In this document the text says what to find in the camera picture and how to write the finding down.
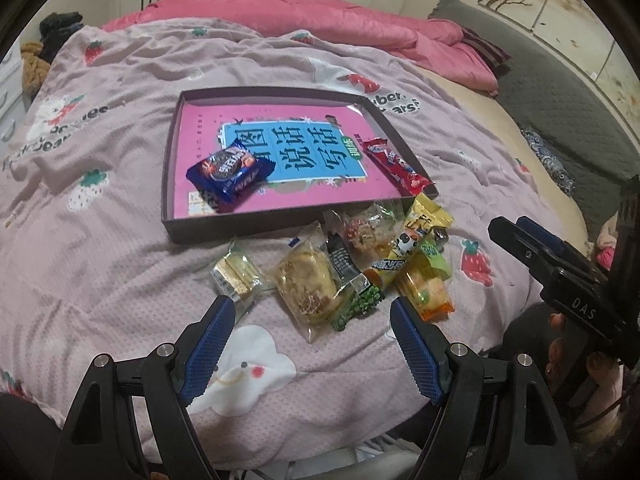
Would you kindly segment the person's right hand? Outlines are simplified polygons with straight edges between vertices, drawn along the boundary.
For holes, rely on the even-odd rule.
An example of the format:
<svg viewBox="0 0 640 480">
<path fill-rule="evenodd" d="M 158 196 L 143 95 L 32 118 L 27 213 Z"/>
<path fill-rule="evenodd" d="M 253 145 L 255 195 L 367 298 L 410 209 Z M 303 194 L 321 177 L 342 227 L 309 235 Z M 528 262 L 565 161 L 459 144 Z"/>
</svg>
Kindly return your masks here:
<svg viewBox="0 0 640 480">
<path fill-rule="evenodd" d="M 558 310 L 548 316 L 552 336 L 542 374 L 570 440 L 596 443 L 623 428 L 628 414 L 626 368 L 607 354 L 581 347 L 586 335 Z"/>
</svg>

